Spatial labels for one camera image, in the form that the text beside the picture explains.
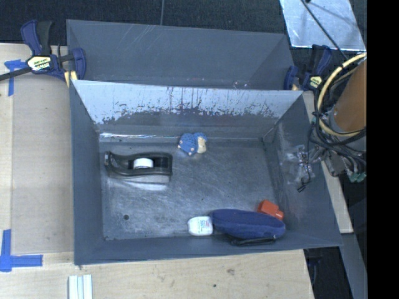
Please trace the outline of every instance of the red object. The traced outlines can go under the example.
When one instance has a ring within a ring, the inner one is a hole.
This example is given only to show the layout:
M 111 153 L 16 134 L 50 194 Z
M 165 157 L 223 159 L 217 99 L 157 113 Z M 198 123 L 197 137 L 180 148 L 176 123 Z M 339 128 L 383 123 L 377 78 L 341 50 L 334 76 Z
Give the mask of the red object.
M 280 219 L 281 221 L 284 218 L 284 213 L 280 211 L 279 206 L 273 204 L 271 201 L 268 201 L 267 199 L 261 201 L 261 203 L 257 207 L 257 212 L 271 215 L 277 219 Z

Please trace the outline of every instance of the gray box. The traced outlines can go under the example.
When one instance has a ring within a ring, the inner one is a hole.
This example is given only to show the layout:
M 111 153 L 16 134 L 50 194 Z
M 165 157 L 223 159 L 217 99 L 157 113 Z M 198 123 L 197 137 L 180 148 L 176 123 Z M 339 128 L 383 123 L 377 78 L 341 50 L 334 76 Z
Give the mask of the gray box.
M 282 90 L 292 65 L 284 35 L 69 21 L 68 41 L 88 65 L 70 86 L 75 264 L 342 244 L 321 165 L 297 190 L 309 120 L 302 93 Z M 177 144 L 194 132 L 207 135 L 207 151 L 188 156 Z M 173 175 L 167 184 L 111 178 L 107 151 L 169 153 Z M 263 199 L 285 214 L 273 244 L 188 233 L 192 217 L 255 211 Z

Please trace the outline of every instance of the small plush toy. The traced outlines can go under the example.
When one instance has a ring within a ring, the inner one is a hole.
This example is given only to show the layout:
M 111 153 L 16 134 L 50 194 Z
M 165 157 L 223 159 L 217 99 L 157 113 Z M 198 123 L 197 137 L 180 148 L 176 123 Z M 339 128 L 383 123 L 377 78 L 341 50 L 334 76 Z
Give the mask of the small plush toy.
M 204 133 L 184 133 L 179 140 L 179 149 L 186 152 L 188 155 L 195 153 L 203 154 L 206 152 L 206 141 L 208 138 Z

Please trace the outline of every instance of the tape roll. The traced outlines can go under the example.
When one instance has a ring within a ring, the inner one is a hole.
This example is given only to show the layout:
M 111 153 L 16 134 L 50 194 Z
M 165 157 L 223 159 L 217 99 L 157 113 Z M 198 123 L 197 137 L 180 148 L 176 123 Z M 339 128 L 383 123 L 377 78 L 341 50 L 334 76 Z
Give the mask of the tape roll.
M 133 162 L 133 169 L 153 168 L 154 161 L 150 158 L 138 158 Z

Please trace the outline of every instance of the dark floor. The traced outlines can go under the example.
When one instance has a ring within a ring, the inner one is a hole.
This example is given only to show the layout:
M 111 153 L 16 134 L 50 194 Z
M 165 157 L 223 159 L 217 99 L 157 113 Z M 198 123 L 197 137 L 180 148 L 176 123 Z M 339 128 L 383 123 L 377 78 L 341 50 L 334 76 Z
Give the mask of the dark floor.
M 66 45 L 66 19 L 163 24 L 166 26 L 286 33 L 279 0 L 0 0 L 0 42 L 22 43 L 20 28 L 31 20 L 52 20 L 51 45 Z M 367 0 L 350 0 L 367 46 Z M 307 64 L 309 49 L 291 50 L 297 66 Z M 342 58 L 334 51 L 334 59 Z M 366 183 L 340 178 L 349 208 L 366 197 Z M 354 223 L 367 267 L 367 226 Z M 316 299 L 351 299 L 338 248 L 306 250 Z

